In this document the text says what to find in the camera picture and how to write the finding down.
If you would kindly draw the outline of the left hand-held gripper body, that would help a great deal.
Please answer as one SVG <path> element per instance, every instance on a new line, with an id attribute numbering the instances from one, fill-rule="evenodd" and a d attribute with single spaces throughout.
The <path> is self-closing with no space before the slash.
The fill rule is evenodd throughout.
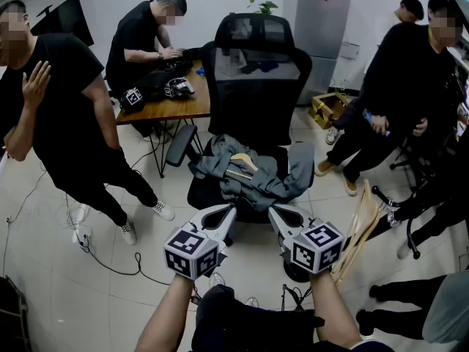
<path id="1" fill-rule="evenodd" d="M 163 245 L 166 267 L 176 274 L 197 280 L 211 273 L 227 258 L 224 250 L 229 244 L 210 238 L 190 222 L 175 227 Z"/>

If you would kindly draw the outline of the grey jacket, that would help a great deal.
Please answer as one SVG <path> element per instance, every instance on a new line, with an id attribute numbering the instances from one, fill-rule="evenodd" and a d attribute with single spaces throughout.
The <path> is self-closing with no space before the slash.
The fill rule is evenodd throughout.
<path id="1" fill-rule="evenodd" d="M 310 142 L 295 142 L 287 151 L 288 174 L 281 178 L 277 160 L 269 155 L 260 155 L 235 138 L 222 134 L 213 137 L 211 155 L 190 162 L 189 168 L 200 180 L 214 180 L 218 193 L 229 203 L 244 199 L 254 210 L 262 212 L 275 202 L 288 203 L 299 197 L 314 179 L 314 145 Z M 241 162 L 230 161 L 237 153 L 248 154 L 258 167 L 257 172 Z M 251 180 L 225 173 L 226 169 L 251 176 Z"/>

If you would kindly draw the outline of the wooden clothes hanger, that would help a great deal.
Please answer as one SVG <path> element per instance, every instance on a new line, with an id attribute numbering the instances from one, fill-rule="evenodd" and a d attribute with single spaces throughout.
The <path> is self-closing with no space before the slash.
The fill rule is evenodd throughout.
<path id="1" fill-rule="evenodd" d="M 254 164 L 251 157 L 246 153 L 237 153 L 235 155 L 232 155 L 231 158 L 230 158 L 230 161 L 241 162 L 242 164 L 244 164 L 245 166 L 250 168 L 252 170 L 252 172 L 257 172 L 258 171 L 258 167 Z M 245 178 L 247 180 L 252 179 L 251 176 L 244 175 L 241 172 L 236 172 L 236 171 L 233 171 L 231 169 L 226 169 L 225 173 L 235 175 L 235 176 L 238 176 L 238 177 L 242 177 L 242 178 Z"/>

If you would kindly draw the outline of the person's right forearm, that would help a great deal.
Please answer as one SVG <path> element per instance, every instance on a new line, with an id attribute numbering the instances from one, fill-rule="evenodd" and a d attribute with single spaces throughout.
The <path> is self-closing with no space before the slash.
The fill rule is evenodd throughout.
<path id="1" fill-rule="evenodd" d="M 341 297 L 330 271 L 310 276 L 310 286 L 317 317 L 325 323 L 317 329 L 319 341 L 332 342 L 351 349 L 362 342 L 354 317 Z"/>

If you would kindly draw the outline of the person's left forearm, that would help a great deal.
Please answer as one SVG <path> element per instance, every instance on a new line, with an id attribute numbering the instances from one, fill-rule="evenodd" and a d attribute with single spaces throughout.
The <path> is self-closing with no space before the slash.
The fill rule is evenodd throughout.
<path id="1" fill-rule="evenodd" d="M 194 282 L 175 274 L 144 327 L 134 352 L 176 352 L 185 330 Z"/>

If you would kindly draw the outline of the person's black clothing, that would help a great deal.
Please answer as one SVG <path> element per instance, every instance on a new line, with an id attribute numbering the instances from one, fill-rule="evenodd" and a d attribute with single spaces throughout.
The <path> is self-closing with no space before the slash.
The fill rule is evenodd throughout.
<path id="1" fill-rule="evenodd" d="M 196 312 L 192 352 L 394 352 L 375 340 L 351 349 L 319 341 L 325 321 L 315 310 L 273 311 L 246 306 L 232 288 L 217 285 L 202 298 Z"/>

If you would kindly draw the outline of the cardboard box with yellow tape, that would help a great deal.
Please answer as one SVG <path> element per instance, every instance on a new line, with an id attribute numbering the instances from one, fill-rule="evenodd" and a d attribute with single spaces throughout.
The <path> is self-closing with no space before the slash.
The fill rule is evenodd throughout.
<path id="1" fill-rule="evenodd" d="M 343 115 L 348 103 L 348 97 L 339 92 L 314 96 L 309 114 L 321 129 L 327 130 Z"/>

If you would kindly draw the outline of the white power strip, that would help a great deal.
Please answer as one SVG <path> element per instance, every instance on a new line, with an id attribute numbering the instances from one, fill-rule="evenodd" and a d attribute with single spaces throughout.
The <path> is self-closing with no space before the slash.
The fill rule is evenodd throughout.
<path id="1" fill-rule="evenodd" d="M 92 237 L 92 228 L 85 225 L 89 212 L 90 207 L 85 204 L 80 204 L 76 209 L 69 212 L 69 221 L 75 236 L 74 241 L 83 249 L 89 249 Z"/>

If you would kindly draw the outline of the black coat rack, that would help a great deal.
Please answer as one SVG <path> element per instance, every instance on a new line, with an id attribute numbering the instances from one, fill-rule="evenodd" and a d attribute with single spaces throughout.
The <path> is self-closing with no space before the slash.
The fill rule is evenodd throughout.
<path id="1" fill-rule="evenodd" d="M 372 193 L 378 196 L 388 207 L 381 216 L 370 238 L 374 238 L 393 227 L 406 222 L 406 239 L 397 251 L 400 260 L 413 254 L 414 259 L 420 257 L 418 246 L 432 237 L 441 235 L 447 228 L 464 221 L 469 228 L 469 191 L 458 190 L 449 183 L 428 182 L 409 198 L 397 202 L 384 195 L 378 186 L 372 187 Z M 434 216 L 419 229 L 412 231 L 412 221 L 423 212 L 436 207 Z"/>

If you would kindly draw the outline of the wooden table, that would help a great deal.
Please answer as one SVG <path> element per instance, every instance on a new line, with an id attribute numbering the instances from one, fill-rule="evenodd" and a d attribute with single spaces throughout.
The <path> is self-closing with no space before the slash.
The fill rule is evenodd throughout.
<path id="1" fill-rule="evenodd" d="M 141 111 L 126 114 L 121 111 L 117 118 L 117 125 L 132 125 L 133 123 L 151 123 L 153 128 L 159 129 L 163 134 L 163 141 L 158 142 L 161 147 L 160 157 L 156 156 L 156 149 L 153 140 L 152 154 L 155 158 L 158 173 L 164 178 L 163 172 L 166 165 L 165 154 L 169 151 L 169 145 L 164 143 L 166 137 L 173 138 L 179 130 L 181 122 L 184 126 L 193 123 L 194 119 L 206 118 L 210 116 L 209 89 L 204 76 L 196 71 L 202 67 L 201 60 L 195 60 L 193 67 L 186 75 L 187 80 L 194 88 L 194 94 L 187 100 L 161 99 L 147 102 Z"/>

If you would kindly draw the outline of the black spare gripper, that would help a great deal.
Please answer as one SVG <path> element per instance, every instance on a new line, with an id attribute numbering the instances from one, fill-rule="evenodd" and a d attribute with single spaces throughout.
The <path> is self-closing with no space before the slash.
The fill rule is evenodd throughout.
<path id="1" fill-rule="evenodd" d="M 126 114 L 132 114 L 142 111 L 145 106 L 145 101 L 139 89 L 134 87 L 124 92 L 120 98 L 119 104 Z"/>

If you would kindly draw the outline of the grey refrigerator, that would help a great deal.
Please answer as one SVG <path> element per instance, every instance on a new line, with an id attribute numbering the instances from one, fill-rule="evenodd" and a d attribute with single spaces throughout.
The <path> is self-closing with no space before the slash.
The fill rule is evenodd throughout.
<path id="1" fill-rule="evenodd" d="M 344 39 L 351 0 L 296 0 L 293 38 L 311 59 L 311 72 L 298 99 L 306 106 L 328 92 Z"/>

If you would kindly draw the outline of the black backpack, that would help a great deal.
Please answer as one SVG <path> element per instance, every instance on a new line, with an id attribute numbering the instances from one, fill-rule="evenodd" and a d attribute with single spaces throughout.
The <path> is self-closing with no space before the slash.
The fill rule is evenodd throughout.
<path id="1" fill-rule="evenodd" d="M 0 352 L 32 352 L 27 313 L 24 294 L 8 276 L 0 277 Z"/>

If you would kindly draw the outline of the green potted plant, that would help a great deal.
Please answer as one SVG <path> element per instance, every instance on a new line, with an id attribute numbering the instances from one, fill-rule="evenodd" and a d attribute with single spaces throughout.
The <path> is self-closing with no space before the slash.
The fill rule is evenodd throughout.
<path id="1" fill-rule="evenodd" d="M 278 5 L 272 1 L 248 0 L 246 9 L 258 14 L 271 15 L 274 10 L 278 9 Z"/>

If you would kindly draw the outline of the black monitor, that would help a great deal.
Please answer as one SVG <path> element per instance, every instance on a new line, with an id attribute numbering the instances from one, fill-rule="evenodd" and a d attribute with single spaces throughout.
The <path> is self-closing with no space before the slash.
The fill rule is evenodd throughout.
<path id="1" fill-rule="evenodd" d="M 53 10 L 51 8 L 52 5 L 48 5 L 37 14 L 41 20 L 31 28 L 33 35 L 71 33 L 87 46 L 95 44 L 80 0 L 66 0 Z"/>

